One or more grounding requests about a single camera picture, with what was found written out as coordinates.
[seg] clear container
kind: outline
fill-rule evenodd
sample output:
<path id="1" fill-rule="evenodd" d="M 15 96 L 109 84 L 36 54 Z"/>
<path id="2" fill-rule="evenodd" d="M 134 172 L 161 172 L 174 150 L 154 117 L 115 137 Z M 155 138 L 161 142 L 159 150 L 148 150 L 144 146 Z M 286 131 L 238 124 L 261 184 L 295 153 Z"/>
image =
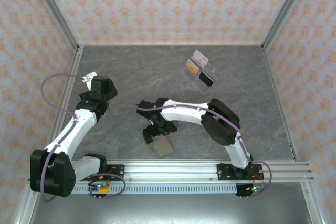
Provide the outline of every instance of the clear container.
<path id="1" fill-rule="evenodd" d="M 181 74 L 206 96 L 213 95 L 212 86 L 222 77 L 222 72 L 215 69 L 198 50 L 182 67 Z"/>

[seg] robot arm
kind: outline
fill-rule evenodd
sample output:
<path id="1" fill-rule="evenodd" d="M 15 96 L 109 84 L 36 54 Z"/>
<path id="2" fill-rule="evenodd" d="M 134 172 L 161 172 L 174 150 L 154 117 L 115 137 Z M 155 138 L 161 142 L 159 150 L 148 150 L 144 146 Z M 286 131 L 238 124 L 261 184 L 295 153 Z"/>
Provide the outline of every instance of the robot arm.
<path id="1" fill-rule="evenodd" d="M 156 111 L 141 110 L 141 108 L 148 109 L 162 106 L 171 107 Z M 196 123 L 202 125 L 215 142 L 224 145 L 234 167 L 245 169 L 249 161 L 239 143 L 240 133 L 236 132 L 224 120 L 217 118 L 206 110 L 217 112 L 231 121 L 237 128 L 240 128 L 239 117 L 218 99 L 212 99 L 210 103 L 190 104 L 158 98 L 155 104 L 141 101 L 137 113 L 151 122 L 151 125 L 143 130 L 143 136 L 148 144 L 153 141 L 152 137 L 177 131 L 172 121 Z"/>
<path id="2" fill-rule="evenodd" d="M 71 118 L 67 126 L 57 138 L 44 150 L 34 150 L 30 156 L 30 187 L 33 191 L 40 191 L 42 169 L 51 150 L 57 146 L 48 164 L 45 175 L 45 193 L 67 197 L 75 183 L 97 172 L 106 172 L 106 158 L 101 155 L 87 154 L 79 161 L 71 161 L 78 145 L 87 132 L 105 114 L 109 100 L 117 95 L 113 82 L 95 72 L 83 77 L 89 91 L 80 94 L 81 101 L 76 106 L 76 124 Z M 59 144 L 59 140 L 68 135 Z"/>

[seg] wall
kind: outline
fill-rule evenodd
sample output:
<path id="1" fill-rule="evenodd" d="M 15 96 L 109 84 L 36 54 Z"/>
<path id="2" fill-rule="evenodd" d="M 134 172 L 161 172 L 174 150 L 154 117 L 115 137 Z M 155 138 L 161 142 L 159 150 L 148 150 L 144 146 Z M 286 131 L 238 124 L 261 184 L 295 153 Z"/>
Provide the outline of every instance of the wall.
<path id="1" fill-rule="evenodd" d="M 56 0 L 80 44 L 261 44 L 285 0 Z"/>
<path id="2" fill-rule="evenodd" d="M 29 157 L 48 140 L 55 111 L 43 79 L 66 72 L 72 49 L 43 0 L 0 0 L 0 223 L 13 223 L 29 178 Z M 57 103 L 64 79 L 50 80 Z"/>
<path id="3" fill-rule="evenodd" d="M 336 0 L 297 0 L 268 52 L 302 160 L 336 220 Z"/>

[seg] white wall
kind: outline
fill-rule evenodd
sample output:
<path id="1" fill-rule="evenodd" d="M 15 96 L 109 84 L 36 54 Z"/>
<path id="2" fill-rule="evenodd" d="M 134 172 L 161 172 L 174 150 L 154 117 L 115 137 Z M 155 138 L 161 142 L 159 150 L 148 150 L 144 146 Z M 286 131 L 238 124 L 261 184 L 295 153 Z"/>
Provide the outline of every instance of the white wall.
<path id="1" fill-rule="evenodd" d="M 56 0 L 80 44 L 261 44 L 285 0 Z"/>
<path id="2" fill-rule="evenodd" d="M 67 72 L 72 49 L 43 0 L 0 0 L 0 223 L 13 223 L 29 178 L 29 157 L 48 141 L 55 111 L 41 82 Z M 51 102 L 64 79 L 47 83 Z"/>
<path id="3" fill-rule="evenodd" d="M 336 220 L 336 0 L 297 0 L 268 52 L 302 160 Z"/>

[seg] cable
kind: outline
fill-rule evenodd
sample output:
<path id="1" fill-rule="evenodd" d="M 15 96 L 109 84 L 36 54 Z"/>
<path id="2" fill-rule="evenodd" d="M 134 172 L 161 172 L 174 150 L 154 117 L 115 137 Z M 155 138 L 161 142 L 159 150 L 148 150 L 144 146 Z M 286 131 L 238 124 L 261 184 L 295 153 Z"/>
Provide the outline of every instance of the cable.
<path id="1" fill-rule="evenodd" d="M 230 122 L 228 119 L 226 119 L 225 117 L 223 117 L 222 115 L 218 114 L 217 112 L 213 111 L 213 110 L 210 110 L 210 109 L 207 109 L 207 108 L 202 108 L 202 107 L 198 107 L 198 106 L 194 106 L 194 105 L 188 105 L 188 104 L 173 104 L 173 105 L 167 105 L 167 106 L 161 106 L 161 107 L 155 107 L 155 108 L 149 108 L 149 109 L 145 109 L 145 108 L 140 108 L 138 107 L 138 110 L 142 110 L 142 111 L 154 111 L 154 110 L 162 110 L 162 109 L 168 109 L 168 108 L 177 108 L 177 107 L 184 107 L 184 108 L 190 108 L 190 109 L 197 109 L 197 110 L 203 110 L 203 111 L 206 111 L 206 112 L 209 112 L 217 117 L 219 117 L 220 119 L 222 119 L 224 122 L 226 122 L 228 125 L 230 125 L 232 128 L 234 128 L 237 132 L 239 132 L 241 134 L 241 136 L 238 138 L 238 141 L 243 149 L 243 152 L 244 152 L 244 155 L 245 157 L 247 158 L 247 160 L 249 162 L 251 162 L 252 164 L 263 164 L 267 167 L 268 171 L 269 171 L 269 182 L 266 186 L 266 188 L 255 194 L 255 195 L 251 195 L 251 196 L 248 196 L 248 197 L 242 197 L 242 198 L 253 198 L 253 197 L 256 197 L 262 193 L 264 193 L 265 191 L 267 191 L 269 185 L 271 184 L 272 182 L 272 171 L 271 171 L 271 168 L 269 167 L 268 164 L 266 164 L 264 161 L 252 161 L 250 159 L 250 157 L 248 156 L 247 154 L 247 150 L 246 150 L 246 147 L 243 143 L 243 140 L 242 140 L 242 136 L 245 135 L 237 126 L 235 126 L 232 122 Z"/>
<path id="2" fill-rule="evenodd" d="M 116 175 L 116 174 L 112 174 L 112 173 L 98 173 L 98 174 L 92 174 L 90 175 L 89 177 L 96 177 L 96 176 L 111 176 L 111 177 L 115 177 L 115 178 L 118 178 L 120 179 L 123 183 L 124 183 L 124 187 L 116 194 L 111 194 L 111 195 L 108 195 L 108 196 L 104 196 L 104 197 L 100 197 L 100 199 L 109 199 L 109 198 L 113 198 L 115 196 L 118 196 L 120 195 L 123 191 L 125 191 L 126 189 L 126 181 L 120 177 L 119 175 Z M 90 189 L 90 196 L 91 198 L 95 199 L 95 196 L 92 194 L 92 190 L 93 188 Z"/>
<path id="3" fill-rule="evenodd" d="M 100 181 L 100 180 L 101 180 L 100 178 L 94 179 L 94 180 L 92 180 L 88 183 L 88 186 L 97 187 L 97 185 L 95 185 L 93 183 L 97 182 L 97 181 Z"/>
<path id="4" fill-rule="evenodd" d="M 254 186 L 254 183 L 256 181 L 256 177 L 254 176 L 254 174 L 252 174 L 252 176 L 253 176 L 253 184 L 252 184 L 252 186 Z"/>
<path id="5" fill-rule="evenodd" d="M 264 185 L 266 185 L 265 182 L 264 182 L 264 179 L 263 179 L 261 176 L 259 176 L 259 175 L 257 175 L 257 174 L 254 174 L 254 173 L 252 173 L 252 176 L 254 176 L 253 180 L 255 180 L 256 177 L 257 177 L 257 178 L 259 178 L 259 179 L 262 181 L 262 183 L 263 183 Z"/>
<path id="6" fill-rule="evenodd" d="M 47 159 L 44 163 L 44 166 L 43 166 L 43 169 L 42 169 L 42 175 L 41 175 L 41 183 L 40 183 L 40 192 L 41 192 L 41 198 L 42 200 L 45 202 L 45 203 L 49 203 L 51 202 L 53 199 L 56 198 L 56 195 L 52 196 L 50 199 L 47 199 L 46 198 L 46 195 L 44 193 L 44 182 L 45 182 L 45 177 L 46 177 L 46 171 L 47 171 L 47 167 L 48 167 L 48 164 L 49 164 L 49 161 L 51 159 L 51 156 L 53 155 L 53 153 L 55 152 L 55 150 L 57 149 L 57 147 L 63 142 L 63 140 L 70 134 L 70 132 L 75 128 L 76 126 L 76 123 L 77 123 L 77 117 L 76 117 L 76 114 L 67 110 L 67 109 L 63 109 L 59 106 L 56 106 L 54 104 L 52 104 L 51 102 L 48 101 L 48 99 L 45 97 L 44 95 L 44 92 L 43 92 L 43 87 L 44 85 L 46 84 L 46 82 L 53 78 L 53 77 L 56 77 L 56 76 L 69 76 L 69 77 L 75 77 L 75 78 L 80 78 L 82 79 L 80 76 L 77 76 L 77 75 L 74 75 L 74 74 L 68 74 L 68 73 L 56 73 L 56 74 L 52 74 L 51 76 L 47 77 L 41 84 L 41 88 L 40 88 L 40 91 L 41 91 L 41 96 L 43 98 L 43 100 L 51 107 L 55 108 L 55 109 L 58 109 L 60 111 L 63 111 L 65 113 L 68 113 L 70 114 L 72 117 L 73 117 L 73 123 L 72 123 L 72 126 L 70 127 L 70 129 L 67 131 L 67 133 L 64 134 L 64 136 L 57 142 L 58 144 L 56 144 L 54 146 L 54 148 L 51 149 L 51 151 L 49 152 L 48 156 L 47 156 Z"/>
<path id="7" fill-rule="evenodd" d="M 179 126 L 180 122 L 179 121 L 172 121 L 173 123 L 176 122 L 177 125 L 175 126 L 176 128 Z"/>

